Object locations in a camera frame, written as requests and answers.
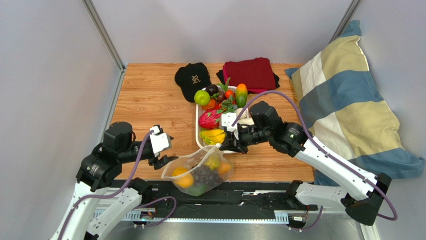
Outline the orange red mango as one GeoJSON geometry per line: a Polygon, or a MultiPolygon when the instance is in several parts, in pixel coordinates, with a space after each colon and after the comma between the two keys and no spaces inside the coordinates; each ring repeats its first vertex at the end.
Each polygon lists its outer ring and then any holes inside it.
{"type": "Polygon", "coordinates": [[[230,163],[222,162],[216,170],[219,175],[223,176],[229,174],[233,170],[233,166],[230,163]]]}

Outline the yellow orange mango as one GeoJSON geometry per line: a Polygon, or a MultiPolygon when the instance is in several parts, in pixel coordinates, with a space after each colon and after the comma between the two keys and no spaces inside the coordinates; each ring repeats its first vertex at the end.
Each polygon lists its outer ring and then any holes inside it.
{"type": "Polygon", "coordinates": [[[173,177],[177,177],[173,182],[183,189],[190,188],[195,183],[194,177],[190,173],[187,174],[188,171],[185,167],[178,167],[172,173],[173,177]]]}

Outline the dark purple grape bunch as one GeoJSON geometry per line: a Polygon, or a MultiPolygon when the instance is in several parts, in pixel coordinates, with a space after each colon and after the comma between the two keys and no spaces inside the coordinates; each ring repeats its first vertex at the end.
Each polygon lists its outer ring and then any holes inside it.
{"type": "Polygon", "coordinates": [[[203,165],[196,168],[192,172],[194,178],[194,186],[205,185],[207,187],[217,187],[224,182],[224,179],[220,177],[217,170],[211,171],[209,167],[203,165]]]}

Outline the clear dotted zip bag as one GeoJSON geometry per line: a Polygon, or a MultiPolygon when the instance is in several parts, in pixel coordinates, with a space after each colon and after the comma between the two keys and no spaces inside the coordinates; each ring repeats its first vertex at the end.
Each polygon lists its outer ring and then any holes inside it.
{"type": "Polygon", "coordinates": [[[199,197],[227,181],[233,170],[219,147],[208,145],[167,164],[161,178],[172,182],[182,193],[199,197]]]}

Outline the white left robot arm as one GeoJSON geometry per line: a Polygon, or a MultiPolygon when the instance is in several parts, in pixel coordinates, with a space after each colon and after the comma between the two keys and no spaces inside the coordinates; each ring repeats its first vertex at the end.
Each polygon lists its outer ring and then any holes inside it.
{"type": "Polygon", "coordinates": [[[134,175],[143,160],[155,170],[176,160],[160,155],[172,148],[173,139],[155,125],[137,141],[130,123],[113,123],[81,162],[71,202],[52,239],[104,240],[131,211],[155,207],[152,185],[134,175]]]}

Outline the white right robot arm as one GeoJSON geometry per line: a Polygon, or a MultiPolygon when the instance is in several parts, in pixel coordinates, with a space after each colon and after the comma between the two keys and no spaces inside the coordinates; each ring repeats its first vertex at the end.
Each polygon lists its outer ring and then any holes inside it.
{"type": "Polygon", "coordinates": [[[227,137],[221,151],[247,154],[248,147],[269,143],[273,149],[296,158],[327,176],[337,186],[293,181],[287,195],[304,206],[344,210],[353,220],[373,226],[387,198],[392,179],[385,173],[366,171],[326,147],[294,122],[284,122],[277,110],[261,101],[250,108],[253,125],[242,126],[236,113],[222,114],[220,128],[227,137]]]}

